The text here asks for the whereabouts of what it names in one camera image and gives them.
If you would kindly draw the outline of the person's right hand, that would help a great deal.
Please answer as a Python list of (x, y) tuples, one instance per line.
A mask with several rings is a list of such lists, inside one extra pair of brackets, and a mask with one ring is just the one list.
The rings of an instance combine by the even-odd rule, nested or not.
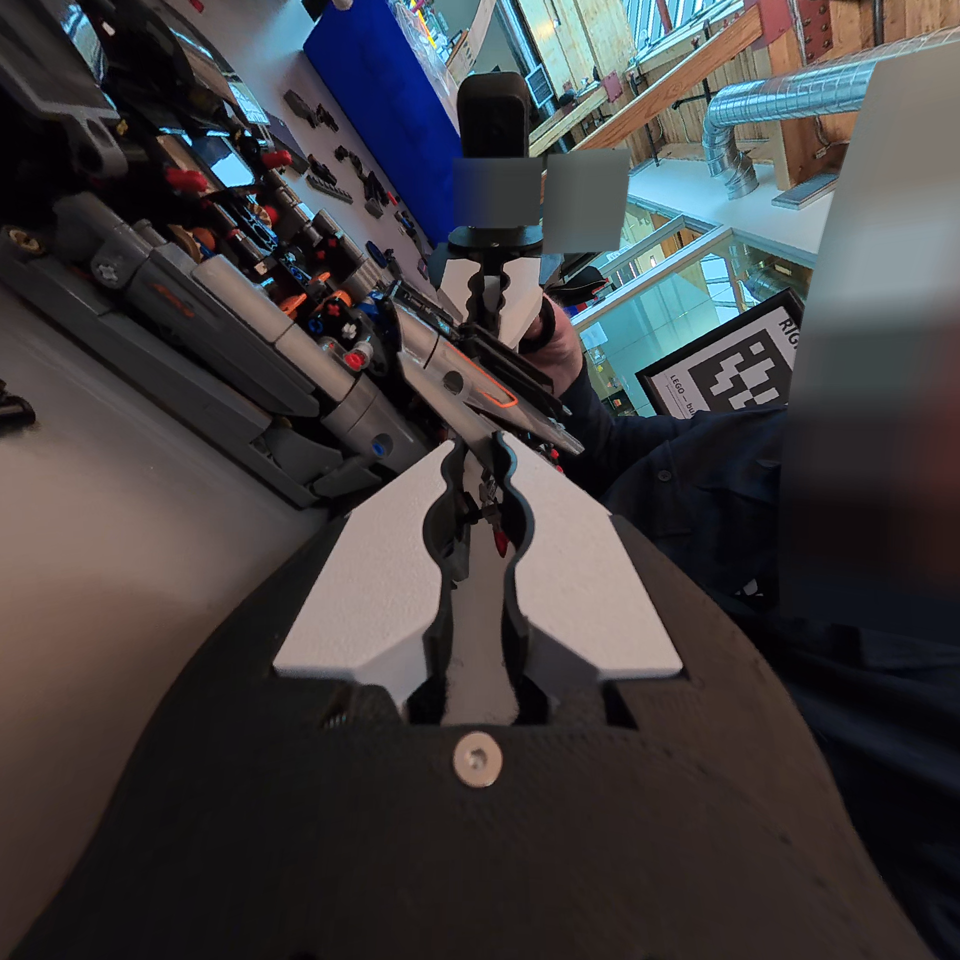
[(538, 314), (518, 345), (519, 353), (551, 380), (560, 397), (580, 376), (583, 350), (570, 316), (551, 297), (542, 298)]

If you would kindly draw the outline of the clear plastic bags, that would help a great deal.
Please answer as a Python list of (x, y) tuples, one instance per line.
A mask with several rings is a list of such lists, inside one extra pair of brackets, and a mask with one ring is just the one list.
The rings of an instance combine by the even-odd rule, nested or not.
[(483, 43), (477, 24), (452, 30), (434, 2), (389, 1), (388, 7), (414, 52), (436, 69), (444, 68), (458, 83), (474, 72), (478, 57), (474, 42)]

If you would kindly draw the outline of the white paper sign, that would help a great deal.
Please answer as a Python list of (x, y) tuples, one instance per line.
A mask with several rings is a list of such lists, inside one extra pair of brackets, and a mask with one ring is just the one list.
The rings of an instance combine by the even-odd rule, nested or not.
[(636, 374), (655, 413), (691, 419), (786, 405), (804, 304), (782, 290)]

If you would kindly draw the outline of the black lego clip piece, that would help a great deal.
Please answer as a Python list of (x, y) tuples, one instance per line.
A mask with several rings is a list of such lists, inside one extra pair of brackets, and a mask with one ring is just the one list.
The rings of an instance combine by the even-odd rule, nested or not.
[(22, 396), (9, 392), (5, 381), (1, 380), (1, 436), (32, 427), (36, 423), (36, 412)]

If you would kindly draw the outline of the grey lego car model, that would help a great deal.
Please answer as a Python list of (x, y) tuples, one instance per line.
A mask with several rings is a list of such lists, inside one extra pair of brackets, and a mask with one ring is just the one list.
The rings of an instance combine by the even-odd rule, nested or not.
[(551, 380), (381, 269), (286, 171), (234, 67), (167, 2), (2, 2), (2, 281), (299, 507), (448, 433), (582, 444)]

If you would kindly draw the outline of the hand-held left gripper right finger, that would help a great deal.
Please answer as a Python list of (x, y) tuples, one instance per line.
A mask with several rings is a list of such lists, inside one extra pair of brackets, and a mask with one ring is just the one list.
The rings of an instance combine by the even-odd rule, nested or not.
[(681, 677), (684, 665), (618, 520), (546, 458), (495, 434), (500, 524), (513, 553), (503, 587), (502, 650), (514, 724), (547, 724), (585, 695)]

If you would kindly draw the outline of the silver ventilation duct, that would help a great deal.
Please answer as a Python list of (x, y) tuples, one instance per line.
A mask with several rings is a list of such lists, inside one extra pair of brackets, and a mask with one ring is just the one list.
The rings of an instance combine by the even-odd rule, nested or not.
[(883, 52), (884, 47), (874, 47), (792, 74), (720, 90), (704, 116), (702, 149), (708, 173), (723, 183), (727, 198), (741, 199), (759, 185), (754, 163), (737, 146), (737, 126), (858, 111), (877, 55)]

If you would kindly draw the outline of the blue plastic box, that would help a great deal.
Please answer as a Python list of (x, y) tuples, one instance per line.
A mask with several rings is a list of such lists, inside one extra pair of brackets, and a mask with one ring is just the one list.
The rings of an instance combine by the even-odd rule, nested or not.
[(387, 2), (327, 2), (304, 53), (428, 241), (455, 229), (461, 137)]

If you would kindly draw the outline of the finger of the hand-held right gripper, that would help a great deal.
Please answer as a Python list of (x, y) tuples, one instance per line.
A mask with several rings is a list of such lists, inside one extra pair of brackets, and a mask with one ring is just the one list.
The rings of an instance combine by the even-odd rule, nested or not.
[(455, 255), (451, 249), (445, 252), (438, 299), (453, 325), (458, 327), (469, 319), (469, 303), (474, 295), (470, 283), (476, 275), (476, 261)]
[(541, 312), (544, 299), (541, 271), (540, 255), (512, 258), (499, 267), (496, 338), (514, 352)]

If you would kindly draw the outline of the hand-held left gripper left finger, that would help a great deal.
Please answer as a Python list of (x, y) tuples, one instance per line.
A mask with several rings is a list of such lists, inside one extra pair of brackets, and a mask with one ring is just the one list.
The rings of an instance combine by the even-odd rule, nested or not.
[(458, 581), (458, 442), (354, 508), (273, 670), (382, 688), (414, 724), (447, 709)]

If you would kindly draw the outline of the person's right forearm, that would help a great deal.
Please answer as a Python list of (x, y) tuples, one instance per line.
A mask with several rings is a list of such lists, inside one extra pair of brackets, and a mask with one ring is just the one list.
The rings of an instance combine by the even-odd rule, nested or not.
[(576, 359), (580, 371), (559, 399), (570, 412), (568, 430), (582, 445), (582, 452), (562, 458), (561, 463), (564, 472), (596, 499), (661, 444), (719, 418), (719, 414), (706, 411), (690, 418), (614, 416), (595, 392), (583, 356), (578, 354)]

